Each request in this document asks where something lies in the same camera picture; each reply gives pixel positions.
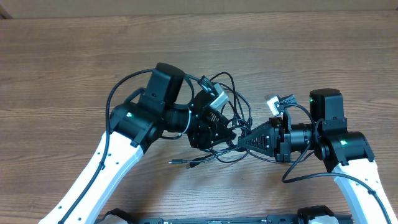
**wooden table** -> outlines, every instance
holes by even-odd
[[[308,108],[311,90],[340,89],[349,130],[367,137],[398,213],[397,11],[94,17],[0,21],[0,223],[37,223],[56,206],[97,147],[110,89],[157,62],[198,77],[232,73],[254,126],[271,116],[266,94],[293,93]],[[121,87],[113,105],[148,77]],[[283,184],[285,165],[167,163],[200,155],[186,138],[155,142],[101,214],[258,217],[311,205],[349,213],[331,178]],[[312,157],[292,176],[323,171]]]

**cable clip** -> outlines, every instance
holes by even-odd
[[[181,137],[183,134],[185,134],[185,132],[188,131],[189,124],[191,123],[191,114],[192,114],[192,111],[188,108],[188,124],[187,124],[187,127],[185,128],[185,130],[184,130],[183,132],[181,132],[180,134],[178,134],[180,137]]]
[[[99,165],[102,167],[101,170],[105,169],[105,162],[100,161],[100,162],[99,162]]]
[[[375,194],[376,194],[376,191],[375,191],[375,190],[368,190],[368,193],[369,193],[370,195],[375,195]]]

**cable connector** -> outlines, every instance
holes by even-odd
[[[187,169],[194,168],[195,166],[197,166],[197,165],[199,165],[201,163],[201,162],[194,162],[194,161],[203,161],[203,160],[205,160],[207,158],[210,158],[211,156],[213,156],[213,154],[209,154],[207,156],[199,157],[199,158],[196,158],[196,159],[192,160],[191,162],[189,162],[187,164]]]
[[[188,161],[186,159],[172,159],[169,164],[184,164]]]

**white arm link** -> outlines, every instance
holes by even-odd
[[[58,205],[39,223],[56,224],[62,219],[67,210],[75,202],[83,189],[92,178],[98,164],[101,161],[105,149],[105,133],[102,135],[94,156],[91,158],[85,169],[81,172],[68,193]],[[65,224],[94,223],[106,201],[120,183],[121,179],[133,167],[143,155],[140,146],[132,147],[131,140],[122,134],[113,132],[111,134],[108,156],[105,159],[105,168],[101,170],[87,191],[80,203],[72,211]]]
[[[377,195],[381,199],[391,222],[393,224],[398,224],[394,211],[392,210],[381,185],[375,161],[369,162],[368,159],[352,160],[349,161],[348,166],[338,164],[332,172],[350,175],[369,185],[376,191]],[[354,221],[357,224],[387,223],[376,199],[373,195],[369,194],[368,190],[366,190],[362,185],[344,177],[334,177],[334,180],[346,198],[348,206],[351,209],[351,213],[353,214]]]

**black plastic part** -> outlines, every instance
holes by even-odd
[[[165,106],[171,106],[180,92],[185,73],[166,63],[158,63],[150,76],[146,93],[138,105],[162,116]]]
[[[332,172],[339,163],[343,166],[349,165],[350,160],[364,158],[369,162],[374,160],[372,149],[360,132],[323,136],[320,142],[320,149],[315,151],[315,155],[319,158],[322,152],[323,163],[328,172]]]
[[[203,91],[209,93],[211,96],[216,96],[217,91],[211,81],[206,78],[206,76],[202,76],[198,81],[198,84],[203,88]]]
[[[312,220],[317,216],[329,215],[336,217],[339,224],[353,224],[351,215],[335,215],[328,207],[324,205],[301,208],[297,211],[296,215],[268,215],[266,217],[257,218],[189,218],[170,220],[164,220],[162,218],[135,219],[128,213],[118,208],[107,212],[104,216],[104,219],[107,215],[116,215],[132,224],[308,224],[309,220]],[[95,223],[99,223],[104,219],[97,220]]]
[[[104,218],[101,219],[101,220],[96,220],[96,221],[94,222],[94,224],[97,224],[97,223],[103,221],[107,215],[115,215],[115,216],[117,216],[117,217],[120,217],[120,218],[122,218],[123,220],[125,220],[125,221],[127,222],[127,224],[133,224],[133,223],[134,223],[134,222],[133,222],[133,218],[132,218],[132,216],[131,216],[130,214],[128,214],[127,212],[125,212],[125,211],[123,211],[123,210],[120,210],[120,209],[118,209],[118,208],[115,208],[114,210],[111,210],[111,211],[108,211],[107,213],[105,213]]]
[[[132,146],[141,146],[146,152],[163,134],[164,123],[161,117],[135,103],[123,103],[115,107],[111,113],[111,130],[132,139]]]
[[[282,118],[269,118],[268,122],[253,129],[252,134],[238,140],[238,146],[275,157],[277,162],[290,162],[290,154],[303,152],[311,139],[310,124],[293,124],[289,131]]]
[[[192,125],[187,132],[191,147],[209,149],[236,137],[236,134],[226,127],[228,119],[209,106],[214,98],[211,93],[202,90],[193,101]]]
[[[310,111],[314,120],[323,119],[319,125],[319,144],[315,155],[323,160],[331,172],[339,163],[343,166],[350,160],[367,158],[374,160],[372,149],[360,132],[347,131],[344,117],[343,95],[339,90],[321,89],[310,92]]]
[[[310,112],[315,121],[343,119],[343,95],[336,89],[320,89],[310,92]]]
[[[330,217],[335,217],[339,224],[353,224],[353,219],[351,215],[335,215],[328,207],[325,205],[317,205],[306,208],[300,208],[297,210],[297,224],[308,224],[310,220],[316,217],[328,215]]]
[[[165,130],[171,133],[182,133],[187,128],[189,116],[191,119],[187,132],[191,131],[192,127],[197,125],[197,121],[193,113],[190,114],[188,110],[179,110],[174,108],[165,111]]]

